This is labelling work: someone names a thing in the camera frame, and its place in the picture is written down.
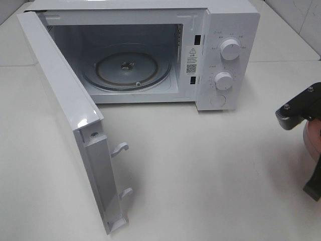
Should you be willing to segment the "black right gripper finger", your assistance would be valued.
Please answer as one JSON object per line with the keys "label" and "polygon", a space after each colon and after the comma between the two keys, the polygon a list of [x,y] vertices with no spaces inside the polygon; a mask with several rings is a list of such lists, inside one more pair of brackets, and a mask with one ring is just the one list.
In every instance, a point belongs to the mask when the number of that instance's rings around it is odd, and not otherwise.
{"label": "black right gripper finger", "polygon": [[308,194],[314,201],[320,200],[320,158],[317,161],[311,178],[303,187],[303,191]]}
{"label": "black right gripper finger", "polygon": [[284,130],[291,130],[303,120],[320,120],[320,82],[314,83],[281,106],[275,115]]}

